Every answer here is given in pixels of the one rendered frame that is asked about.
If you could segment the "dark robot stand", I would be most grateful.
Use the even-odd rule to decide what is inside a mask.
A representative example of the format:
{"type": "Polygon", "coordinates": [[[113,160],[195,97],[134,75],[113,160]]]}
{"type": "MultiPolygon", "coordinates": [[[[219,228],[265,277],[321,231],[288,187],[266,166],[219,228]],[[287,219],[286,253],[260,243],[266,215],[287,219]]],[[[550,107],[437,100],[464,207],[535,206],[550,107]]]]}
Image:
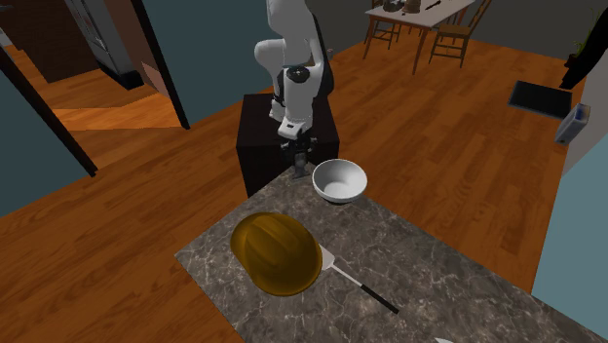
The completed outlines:
{"type": "MultiPolygon", "coordinates": [[[[290,168],[280,145],[280,123],[269,117],[272,94],[244,95],[236,150],[247,195],[251,197],[290,168]]],[[[314,100],[314,121],[310,129],[317,139],[308,161],[317,165],[336,159],[340,140],[327,98],[314,100]]]]}

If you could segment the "white bowl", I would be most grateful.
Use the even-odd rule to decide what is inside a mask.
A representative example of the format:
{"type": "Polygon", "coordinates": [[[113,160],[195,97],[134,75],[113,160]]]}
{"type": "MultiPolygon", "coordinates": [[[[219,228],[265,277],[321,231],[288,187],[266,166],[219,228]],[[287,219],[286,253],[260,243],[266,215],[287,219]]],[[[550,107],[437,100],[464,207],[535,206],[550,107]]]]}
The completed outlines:
{"type": "Polygon", "coordinates": [[[356,163],[331,159],[314,168],[312,182],[324,200],[343,205],[358,199],[365,191],[368,180],[365,171],[356,163]]]}

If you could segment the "yellow hard hat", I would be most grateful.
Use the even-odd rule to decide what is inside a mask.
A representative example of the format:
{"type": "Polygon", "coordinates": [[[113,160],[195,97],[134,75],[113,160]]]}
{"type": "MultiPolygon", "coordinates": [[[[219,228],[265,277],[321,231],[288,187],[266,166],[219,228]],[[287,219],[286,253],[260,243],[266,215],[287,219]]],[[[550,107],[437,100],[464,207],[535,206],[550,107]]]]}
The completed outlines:
{"type": "Polygon", "coordinates": [[[309,288],[323,266],[321,248],[296,219],[278,212],[257,212],[234,228],[230,249],[252,282],[275,296],[309,288]]]}

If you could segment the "wooden chair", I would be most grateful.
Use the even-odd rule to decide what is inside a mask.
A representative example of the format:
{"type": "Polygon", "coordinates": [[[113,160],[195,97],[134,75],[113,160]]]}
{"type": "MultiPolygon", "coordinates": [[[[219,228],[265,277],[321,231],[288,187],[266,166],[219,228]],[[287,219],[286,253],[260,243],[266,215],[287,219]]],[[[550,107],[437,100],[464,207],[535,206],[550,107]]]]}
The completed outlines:
{"type": "Polygon", "coordinates": [[[450,57],[457,58],[460,60],[460,66],[463,66],[469,41],[475,29],[477,28],[479,21],[483,18],[487,11],[487,8],[492,3],[492,0],[482,0],[478,9],[476,10],[473,18],[467,26],[459,24],[442,23],[438,27],[437,36],[431,49],[429,61],[432,61],[434,56],[439,57],[450,57]],[[451,45],[444,45],[441,43],[443,38],[451,38],[451,45]],[[450,49],[459,50],[459,55],[451,54],[440,54],[436,52],[437,47],[445,48],[447,51],[450,49]]]}
{"type": "MultiPolygon", "coordinates": [[[[382,7],[384,2],[385,0],[370,0],[371,8],[382,7]]],[[[400,32],[400,24],[376,21],[374,24],[373,38],[386,41],[388,43],[387,49],[390,50],[392,43],[399,40],[400,32]]]]}

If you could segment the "wooden dining table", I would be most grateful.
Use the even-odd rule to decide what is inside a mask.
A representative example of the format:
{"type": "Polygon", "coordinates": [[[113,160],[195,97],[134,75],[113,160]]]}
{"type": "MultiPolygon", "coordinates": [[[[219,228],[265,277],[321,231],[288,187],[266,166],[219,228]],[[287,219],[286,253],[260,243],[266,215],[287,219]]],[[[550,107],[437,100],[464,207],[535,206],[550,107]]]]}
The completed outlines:
{"type": "Polygon", "coordinates": [[[435,25],[455,14],[459,15],[458,21],[461,22],[467,9],[475,2],[475,0],[440,0],[438,5],[433,6],[430,10],[426,10],[426,7],[431,6],[436,1],[437,0],[421,0],[422,9],[418,14],[403,15],[401,12],[389,13],[386,12],[382,6],[366,11],[365,13],[369,16],[369,26],[362,58],[366,58],[368,54],[371,41],[374,37],[376,22],[385,21],[393,24],[409,25],[412,28],[419,28],[421,36],[412,67],[412,74],[415,74],[418,60],[429,31],[435,25]]]}

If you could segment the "grey refrigerator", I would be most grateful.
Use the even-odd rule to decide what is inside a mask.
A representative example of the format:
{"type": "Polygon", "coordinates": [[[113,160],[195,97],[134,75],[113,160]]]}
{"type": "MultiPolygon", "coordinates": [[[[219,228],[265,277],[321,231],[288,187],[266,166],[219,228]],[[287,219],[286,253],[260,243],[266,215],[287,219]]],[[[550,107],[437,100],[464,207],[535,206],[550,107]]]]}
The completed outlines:
{"type": "Polygon", "coordinates": [[[133,67],[104,0],[63,0],[100,69],[126,90],[144,84],[133,67]]]}

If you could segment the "dark floor mat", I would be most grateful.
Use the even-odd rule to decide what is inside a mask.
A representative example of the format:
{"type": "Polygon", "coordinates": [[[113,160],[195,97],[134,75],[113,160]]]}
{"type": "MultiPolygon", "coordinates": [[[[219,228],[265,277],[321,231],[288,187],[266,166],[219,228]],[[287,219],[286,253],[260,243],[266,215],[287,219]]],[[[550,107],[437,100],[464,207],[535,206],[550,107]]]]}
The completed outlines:
{"type": "Polygon", "coordinates": [[[562,120],[572,108],[572,94],[518,80],[513,86],[508,105],[562,120]]]}

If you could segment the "white and blue box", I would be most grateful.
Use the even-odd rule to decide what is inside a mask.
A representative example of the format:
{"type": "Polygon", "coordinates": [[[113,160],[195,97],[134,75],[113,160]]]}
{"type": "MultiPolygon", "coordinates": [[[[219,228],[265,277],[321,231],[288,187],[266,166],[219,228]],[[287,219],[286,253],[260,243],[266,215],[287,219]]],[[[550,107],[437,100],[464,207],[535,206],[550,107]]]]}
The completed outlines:
{"type": "Polygon", "coordinates": [[[590,106],[577,103],[561,121],[555,133],[554,142],[568,145],[587,125],[589,115],[590,106]]]}

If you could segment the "dark potted plant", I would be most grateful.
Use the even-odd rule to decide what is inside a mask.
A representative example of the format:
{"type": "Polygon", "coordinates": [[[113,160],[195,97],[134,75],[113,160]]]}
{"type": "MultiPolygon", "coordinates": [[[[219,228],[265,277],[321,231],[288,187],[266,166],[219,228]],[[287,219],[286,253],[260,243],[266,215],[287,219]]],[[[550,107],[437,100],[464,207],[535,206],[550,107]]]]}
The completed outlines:
{"type": "Polygon", "coordinates": [[[608,50],[608,7],[599,16],[584,46],[562,78],[560,89],[571,90],[580,83],[608,50]]]}

